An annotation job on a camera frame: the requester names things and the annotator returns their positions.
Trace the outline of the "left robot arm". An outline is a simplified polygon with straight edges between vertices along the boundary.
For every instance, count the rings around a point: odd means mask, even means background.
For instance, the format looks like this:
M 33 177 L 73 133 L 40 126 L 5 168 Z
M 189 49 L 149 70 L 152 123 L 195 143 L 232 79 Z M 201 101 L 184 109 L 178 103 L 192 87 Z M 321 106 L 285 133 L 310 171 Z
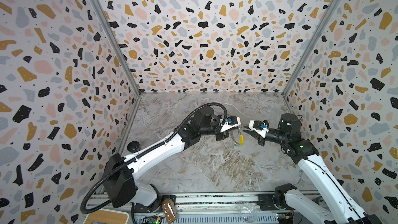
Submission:
M 105 174 L 126 163 L 126 166 L 103 182 L 114 208 L 129 202 L 143 206 L 159 203 L 162 197 L 154 185 L 140 185 L 137 182 L 142 175 L 168 157 L 192 147 L 203 135 L 213 135 L 217 141 L 222 141 L 229 137 L 229 131 L 240 126 L 239 117 L 215 115 L 212 107 L 213 105 L 207 104 L 195 110 L 167 137 L 144 150 L 139 150 L 139 144 L 135 143 L 132 154 L 123 157 L 116 153 L 111 156 L 105 167 Z

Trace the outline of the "metal key gauge with yellow handle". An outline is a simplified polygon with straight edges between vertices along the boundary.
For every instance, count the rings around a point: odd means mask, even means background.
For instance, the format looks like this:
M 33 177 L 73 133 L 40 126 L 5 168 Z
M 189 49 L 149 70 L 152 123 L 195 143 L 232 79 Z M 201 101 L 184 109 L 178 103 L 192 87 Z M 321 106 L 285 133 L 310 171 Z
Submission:
M 234 142 L 235 150 L 240 148 L 244 143 L 244 137 L 243 137 L 240 129 L 237 129 L 236 131 L 231 131 L 231 139 Z

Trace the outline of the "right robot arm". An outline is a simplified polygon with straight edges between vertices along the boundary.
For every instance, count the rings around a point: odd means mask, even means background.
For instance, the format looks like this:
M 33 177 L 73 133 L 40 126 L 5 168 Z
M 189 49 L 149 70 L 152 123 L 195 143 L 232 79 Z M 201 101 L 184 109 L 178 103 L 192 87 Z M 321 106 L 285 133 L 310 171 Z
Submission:
M 292 184 L 285 184 L 275 188 L 276 207 L 290 207 L 313 224 L 381 222 L 375 214 L 368 214 L 356 203 L 327 168 L 311 141 L 302 138 L 301 121 L 297 115 L 282 114 L 276 129 L 270 128 L 267 121 L 252 120 L 243 131 L 254 137 L 260 146 L 264 146 L 266 142 L 280 145 L 282 152 L 308 176 L 328 206 L 327 209 L 321 207 Z

